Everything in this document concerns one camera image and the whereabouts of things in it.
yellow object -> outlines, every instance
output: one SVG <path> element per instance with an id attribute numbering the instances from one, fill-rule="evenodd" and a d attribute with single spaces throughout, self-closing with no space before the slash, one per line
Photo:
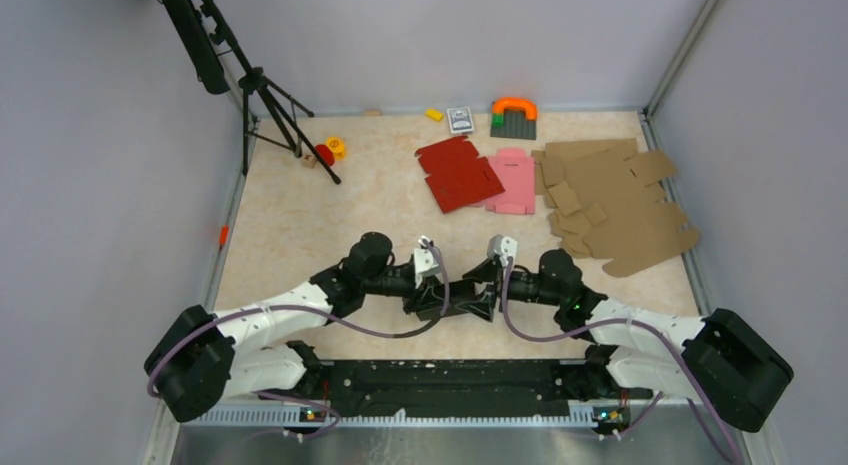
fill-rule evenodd
<path id="1" fill-rule="evenodd" d="M 442 113 L 442 112 L 440 112 L 436 109 L 433 109 L 433 108 L 428 108 L 427 111 L 424 112 L 424 115 L 427 115 L 428 117 L 432 118 L 433 120 L 435 120 L 437 122 L 441 122 L 442 117 L 445 116 L 444 113 Z"/>
<path id="2" fill-rule="evenodd" d="M 330 137 L 327 139 L 327 148 L 333 152 L 333 158 L 336 160 L 341 160 L 347 156 L 347 147 L 345 147 L 344 140 L 339 137 Z"/>

table surface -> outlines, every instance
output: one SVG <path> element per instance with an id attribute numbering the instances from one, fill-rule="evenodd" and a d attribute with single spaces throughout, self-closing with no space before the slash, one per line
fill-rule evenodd
<path id="1" fill-rule="evenodd" d="M 499 148 L 541 149 L 546 142 L 645 139 L 635 112 L 542 113 L 537 140 L 491 138 L 488 114 L 474 115 L 470 136 L 481 155 Z M 535 215 L 500 215 L 482 208 L 442 214 L 424 182 L 415 150 L 449 138 L 446 121 L 420 116 L 330 117 L 299 119 L 313 143 L 338 136 L 347 158 L 336 163 L 342 178 L 335 185 L 319 167 L 307 169 L 291 152 L 257 140 L 250 173 L 231 235 L 215 310 L 227 310 L 279 295 L 314 273 L 338 263 L 368 231 L 391 238 L 399 260 L 406 260 L 420 235 L 442 250 L 448 275 L 459 278 L 479 264 L 489 238 L 510 235 L 519 241 L 517 263 L 536 270 L 539 256 L 557 248 L 550 234 L 549 210 L 536 197 Z M 260 133 L 282 140 L 268 119 Z M 575 260 L 584 282 L 624 303 L 677 315 L 697 308 L 680 257 L 627 278 L 606 275 L 605 261 Z M 402 332 L 421 325 L 406 315 L 399 299 L 368 297 L 350 317 L 359 325 Z M 510 316 L 531 335 L 559 333 L 553 307 L 513 302 Z M 564 340 L 538 344 L 514 336 L 498 314 L 494 323 L 471 315 L 444 319 L 427 333 L 404 340 L 369 337 L 339 325 L 305 330 L 289 337 L 315 347 L 322 359 L 503 359 L 577 358 L 586 343 Z"/>

brown cardboard sheet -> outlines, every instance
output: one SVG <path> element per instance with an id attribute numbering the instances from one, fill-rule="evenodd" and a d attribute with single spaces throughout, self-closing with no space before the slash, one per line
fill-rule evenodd
<path id="1" fill-rule="evenodd" d="M 580 210 L 580 200 L 577 193 L 568 186 L 566 182 L 560 182 L 548 189 L 557 209 L 564 215 L 569 215 Z"/>
<path id="2" fill-rule="evenodd" d="M 545 177 L 542 175 L 541 163 L 536 162 L 535 166 L 533 167 L 533 173 L 533 179 L 535 180 L 533 188 L 536 191 L 536 195 L 544 195 L 548 189 L 547 187 L 545 187 Z"/>
<path id="3" fill-rule="evenodd" d="M 565 163 L 564 172 L 568 190 L 576 194 L 580 207 L 575 209 L 564 192 L 559 193 L 560 200 L 552 193 L 558 206 L 568 204 L 562 210 L 566 216 L 558 216 L 556 221 L 559 229 L 568 233 L 563 248 L 583 253 L 579 241 L 591 256 L 612 258 L 603 267 L 610 275 L 632 275 L 697 242 L 698 231 L 684 228 L 687 219 L 680 207 L 664 201 L 665 191 L 657 182 L 676 170 L 662 152 L 636 154 L 629 144 L 619 143 Z"/>
<path id="4" fill-rule="evenodd" d="M 563 231 L 559 227 L 559 218 L 557 217 L 556 212 L 551 212 L 548 214 L 548 223 L 551 225 L 551 235 L 555 235 L 557 237 L 563 236 Z"/>
<path id="5" fill-rule="evenodd" d="M 563 163 L 567 163 L 620 146 L 630 150 L 631 155 L 636 154 L 636 139 L 627 138 L 611 140 L 581 140 L 578 142 L 550 142 L 545 144 L 545 157 L 556 157 L 562 160 Z"/>
<path id="6" fill-rule="evenodd" d="M 561 160 L 545 157 L 542 159 L 540 164 L 542 166 L 542 176 L 545 179 L 546 187 L 551 188 L 565 180 L 565 173 L 563 172 L 563 163 Z"/>

gray wall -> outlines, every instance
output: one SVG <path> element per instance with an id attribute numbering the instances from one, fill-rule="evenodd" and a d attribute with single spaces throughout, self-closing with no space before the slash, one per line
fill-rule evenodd
<path id="1" fill-rule="evenodd" d="M 657 119 L 715 306 L 794 366 L 788 463 L 845 463 L 848 0 L 727 0 Z"/>
<path id="2" fill-rule="evenodd" d="M 153 0 L 0 0 L 0 463 L 136 463 L 239 157 Z"/>
<path id="3" fill-rule="evenodd" d="M 319 113 L 485 108 L 504 95 L 641 107 L 704 2 L 217 1 L 254 65 Z"/>

purple cable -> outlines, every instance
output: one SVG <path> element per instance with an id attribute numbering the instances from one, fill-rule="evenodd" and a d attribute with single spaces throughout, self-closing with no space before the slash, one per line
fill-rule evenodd
<path id="1" fill-rule="evenodd" d="M 445 270 L 445 264 L 444 264 L 444 261 L 442 260 L 441 252 L 439 252 L 439 250 L 436 247 L 434 247 L 433 245 L 431 245 L 430 243 L 425 242 L 424 247 L 427 248 L 427 250 L 429 250 L 430 253 L 433 254 L 433 258 L 436 260 L 436 263 L 439 265 L 439 268 L 442 270 L 442 280 L 444 281 L 444 287 L 445 287 L 445 298 L 444 298 L 444 302 L 442 303 L 442 308 L 439 311 L 439 317 L 443 317 L 445 315 L 445 313 L 447 313 L 448 307 L 450 306 L 450 280 L 448 279 L 448 272 Z M 316 310 L 314 308 L 310 308 L 310 307 L 307 307 L 305 305 L 271 305 L 268 308 L 272 311 L 275 311 L 275 312 L 294 311 L 294 312 L 313 313 L 315 315 L 320 315 L 320 316 L 326 318 L 327 320 L 331 320 L 331 321 L 336 322 L 340 325 L 343 325 L 347 328 L 350 328 L 352 330 L 356 330 L 357 332 L 361 332 L 361 333 L 364 333 L 366 335 L 371 335 L 373 337 L 378 337 L 378 338 L 404 338 L 404 337 L 397 337 L 396 335 L 398 335 L 398 334 L 383 333 L 383 332 L 376 332 L 374 330 L 369 330 L 367 328 L 360 327 L 359 325 L 356 325 L 354 323 L 350 323 L 347 320 L 344 320 L 342 318 L 336 317 L 335 315 L 333 315 L 331 313 L 327 313 L 323 310 Z M 193 342 L 197 337 L 203 335 L 207 331 L 217 327 L 218 325 L 220 325 L 222 323 L 226 323 L 226 322 L 236 320 L 236 319 L 239 319 L 239 318 L 242 318 L 242 317 L 246 317 L 246 316 L 249 316 L 249 315 L 255 315 L 257 313 L 265 313 L 265 310 L 261 309 L 261 308 L 250 308 L 250 309 L 247 309 L 247 310 L 239 310 L 237 312 L 233 312 L 233 313 L 226 315 L 224 317 L 216 318 L 215 320 L 212 320 L 211 322 L 201 326 L 197 330 L 186 335 L 182 340 L 177 342 L 177 344 L 174 345 L 174 347 L 172 349 L 168 350 L 168 353 L 166 353 L 162 357 L 162 359 L 159 360 L 159 363 L 157 363 L 156 366 L 153 367 L 153 370 L 150 372 L 150 377 L 147 380 L 147 394 L 150 395 L 151 397 L 154 397 L 154 398 L 159 397 L 159 392 L 156 390 L 156 379 L 159 378 L 159 374 L 162 373 L 162 370 L 165 368 L 165 365 L 167 365 L 168 362 L 170 362 L 180 352 L 180 350 L 185 348 L 189 343 Z"/>
<path id="2" fill-rule="evenodd" d="M 625 436 L 629 435 L 631 432 L 633 432 L 633 430 L 637 426 L 639 426 L 640 423 L 642 423 L 642 420 L 644 420 L 645 417 L 648 416 L 649 413 L 651 413 L 651 410 L 653 410 L 654 407 L 656 407 L 657 404 L 660 403 L 660 400 L 662 400 L 662 398 L 663 398 L 663 393 L 657 392 L 657 394 L 654 396 L 654 399 L 651 400 L 651 403 L 649 403 L 648 406 L 645 407 L 644 410 L 642 410 L 642 413 L 640 413 L 639 416 L 636 417 L 636 420 L 633 420 L 633 423 L 631 423 L 630 426 L 627 427 L 626 430 L 618 433 L 618 438 L 622 439 Z"/>
<path id="3" fill-rule="evenodd" d="M 723 458 L 723 459 L 724 459 L 724 461 L 726 461 L 726 462 L 731 462 L 731 463 L 732 463 L 732 462 L 733 462 L 733 458 L 732 458 L 732 457 L 730 457 L 730 456 L 727 454 L 727 452 L 725 452 L 725 451 L 721 448 L 721 446 L 719 446 L 719 444 L 718 444 L 718 440 L 716 440 L 716 438 L 713 436 L 713 433 L 712 433 L 712 432 L 710 432 L 710 429 L 709 429 L 709 427 L 707 426 L 707 422 L 704 420 L 704 417 L 702 417 L 702 416 L 701 416 L 701 412 L 699 412 L 699 411 L 698 411 L 698 406 L 697 406 L 697 405 L 695 405 L 695 402 L 693 402 L 691 399 L 687 399 L 686 401 L 687 401 L 687 402 L 689 402 L 689 408 L 691 408 L 691 409 L 692 409 L 692 413 L 695 415 L 695 418 L 696 418 L 696 419 L 698 419 L 698 424 L 699 424 L 699 425 L 701 426 L 701 428 L 704 430 L 704 434 L 705 434 L 705 435 L 707 436 L 707 438 L 710 440 L 710 443 L 713 445 L 713 448 L 715 448 L 715 449 L 716 449 L 716 451 L 718 452 L 718 454 L 719 454 L 719 455 L 721 455 L 721 458 Z"/>
<path id="4" fill-rule="evenodd" d="M 509 279 L 510 279 L 510 276 L 512 275 L 512 269 L 515 265 L 514 262 L 515 262 L 515 260 L 513 259 L 513 257 L 508 257 L 506 272 L 505 272 L 505 277 L 504 277 L 504 285 L 503 285 L 503 288 L 501 289 L 501 307 L 503 308 L 504 322 L 506 323 L 507 328 L 509 328 L 512 333 L 514 333 L 514 334 L 518 335 L 519 337 L 523 338 L 524 340 L 528 340 L 530 342 L 547 343 L 547 342 L 555 342 L 555 341 L 558 341 L 558 340 L 562 340 L 564 338 L 571 338 L 575 335 L 580 335 L 581 333 L 588 332 L 588 331 L 593 330 L 595 328 L 603 327 L 603 326 L 606 326 L 606 325 L 628 325 L 628 326 L 632 325 L 632 326 L 639 327 L 641 329 L 647 330 L 651 335 L 657 337 L 657 339 L 659 339 L 659 341 L 662 342 L 662 344 L 665 346 L 665 348 L 668 349 L 669 353 L 671 354 L 671 357 L 677 363 L 677 366 L 680 367 L 680 370 L 683 371 L 684 375 L 686 375 L 686 378 L 689 379 L 689 382 L 692 384 L 692 388 L 694 388 L 695 392 L 698 393 L 698 397 L 704 403 L 704 407 L 707 409 L 710 416 L 713 417 L 713 419 L 716 421 L 716 424 L 718 424 L 718 428 L 721 431 L 721 434 L 724 435 L 725 440 L 727 440 L 727 443 L 730 445 L 730 449 L 733 452 L 733 458 L 736 460 L 736 463 L 742 463 L 742 458 L 741 458 L 742 454 L 739 452 L 739 447 L 736 446 L 736 442 L 733 440 L 733 437 L 730 436 L 730 431 L 727 429 L 727 426 L 724 424 L 724 421 L 722 421 L 721 417 L 718 416 L 718 412 L 716 411 L 712 402 L 710 402 L 709 397 L 707 397 L 706 392 L 704 392 L 704 388 L 701 387 L 701 384 L 698 383 L 698 380 L 695 378 L 695 375 L 693 375 L 692 371 L 689 370 L 689 367 L 686 365 L 686 362 L 683 360 L 683 357 L 681 357 L 680 354 L 677 353 L 677 350 L 674 348 L 674 344 L 671 343 L 671 341 L 669 341 L 669 339 L 666 338 L 665 335 L 662 334 L 662 332 L 660 332 L 659 330 L 657 330 L 653 326 L 651 326 L 651 325 L 649 325 L 645 322 L 640 322 L 638 320 L 626 320 L 624 318 L 610 318 L 610 319 L 606 319 L 606 320 L 600 320 L 600 321 L 595 322 L 591 325 L 584 325 L 582 327 L 575 328 L 574 330 L 571 330 L 570 332 L 565 332 L 565 333 L 561 333 L 559 335 L 553 335 L 553 336 L 550 336 L 550 337 L 533 337 L 533 336 L 527 335 L 524 332 L 522 332 L 521 330 L 517 329 L 515 327 L 515 325 L 513 325 L 512 320 L 510 320 L 510 318 L 509 318 L 509 312 L 508 312 L 508 310 L 509 310 L 509 307 L 508 307 L 509 299 L 507 298 L 509 296 L 509 294 L 508 294 Z"/>

